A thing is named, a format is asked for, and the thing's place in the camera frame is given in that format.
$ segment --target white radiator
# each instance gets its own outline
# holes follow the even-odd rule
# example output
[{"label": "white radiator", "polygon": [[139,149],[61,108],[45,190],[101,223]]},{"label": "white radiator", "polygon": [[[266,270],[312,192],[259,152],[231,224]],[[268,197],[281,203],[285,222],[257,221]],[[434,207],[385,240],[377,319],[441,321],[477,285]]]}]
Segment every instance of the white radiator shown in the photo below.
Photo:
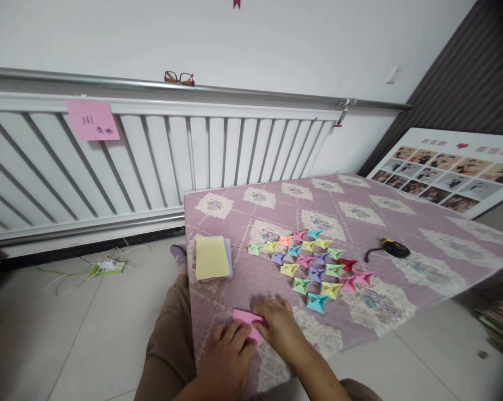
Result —
[{"label": "white radiator", "polygon": [[183,212],[191,190],[307,177],[338,111],[103,99],[120,141],[72,131],[73,96],[0,92],[0,241]]}]

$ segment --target tile floor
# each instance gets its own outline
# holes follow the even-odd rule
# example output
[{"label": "tile floor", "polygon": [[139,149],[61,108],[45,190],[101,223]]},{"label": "tile floor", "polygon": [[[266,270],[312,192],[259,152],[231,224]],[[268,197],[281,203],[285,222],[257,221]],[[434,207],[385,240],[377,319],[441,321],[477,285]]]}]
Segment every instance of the tile floor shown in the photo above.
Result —
[{"label": "tile floor", "polygon": [[[153,256],[146,265],[94,277],[61,297],[46,294],[57,277],[51,273],[0,275],[0,400],[132,401],[148,337],[176,276],[173,243],[184,239],[148,244]],[[149,252],[139,248],[127,258],[140,265]],[[76,272],[86,266],[77,258],[42,267]],[[60,291],[82,280],[71,277]],[[497,399],[503,356],[486,338],[462,303],[449,300],[329,362],[339,378],[359,380],[385,401]],[[489,357],[479,358],[480,350]],[[275,399],[307,397],[292,380],[262,396]]]}]

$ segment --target white wall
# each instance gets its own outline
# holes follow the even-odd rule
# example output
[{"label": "white wall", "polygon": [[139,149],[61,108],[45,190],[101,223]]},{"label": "white wall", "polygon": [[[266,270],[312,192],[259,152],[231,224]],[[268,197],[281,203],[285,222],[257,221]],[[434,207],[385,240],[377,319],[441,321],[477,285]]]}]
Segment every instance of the white wall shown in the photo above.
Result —
[{"label": "white wall", "polygon": [[[0,0],[0,67],[405,102],[475,3],[241,2]],[[356,172],[395,115],[348,115],[312,174]]]}]

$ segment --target metal pipe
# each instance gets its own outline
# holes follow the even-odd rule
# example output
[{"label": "metal pipe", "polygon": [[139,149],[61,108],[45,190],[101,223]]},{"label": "metal pipe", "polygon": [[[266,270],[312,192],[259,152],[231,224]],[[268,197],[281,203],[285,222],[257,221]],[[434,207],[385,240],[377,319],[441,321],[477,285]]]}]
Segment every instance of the metal pipe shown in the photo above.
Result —
[{"label": "metal pipe", "polygon": [[48,241],[50,239],[58,239],[58,238],[66,238],[73,237],[84,234],[94,234],[103,231],[116,230],[121,228],[132,228],[138,226],[144,226],[146,224],[155,224],[162,222],[170,222],[174,220],[180,220],[185,218],[185,213],[179,212],[174,214],[169,214],[166,216],[154,216],[154,217],[143,217],[137,218],[133,220],[128,220],[124,222],[117,223],[107,223],[107,224],[97,224],[90,227],[79,227],[79,228],[71,228],[61,231],[53,231],[44,234],[34,234],[28,235],[24,237],[16,237],[9,239],[0,239],[0,248],[8,247],[12,245],[23,245],[31,242],[40,242],[40,241]]},{"label": "metal pipe", "polygon": [[[180,93],[191,96],[245,96],[249,100],[277,101],[295,104],[301,103],[307,105],[312,104],[326,110],[340,109],[348,102],[348,98],[345,97],[301,95],[217,86],[186,86],[182,84],[172,84],[169,82],[7,68],[0,68],[0,80],[25,83],[45,82],[49,84],[81,84],[121,90],[147,89],[156,90],[157,92],[165,92],[168,94]],[[413,108],[413,105],[350,98],[350,107],[409,111]]]}]

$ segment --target person's left hand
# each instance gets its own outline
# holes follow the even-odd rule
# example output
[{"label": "person's left hand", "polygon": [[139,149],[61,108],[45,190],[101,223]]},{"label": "person's left hand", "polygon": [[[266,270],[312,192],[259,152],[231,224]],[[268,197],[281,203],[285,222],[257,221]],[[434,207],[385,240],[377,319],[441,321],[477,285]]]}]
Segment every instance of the person's left hand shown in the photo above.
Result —
[{"label": "person's left hand", "polygon": [[240,400],[248,382],[248,371],[257,342],[246,338],[252,327],[242,322],[231,323],[225,331],[219,325],[209,351],[201,359],[194,388],[198,399]]}]

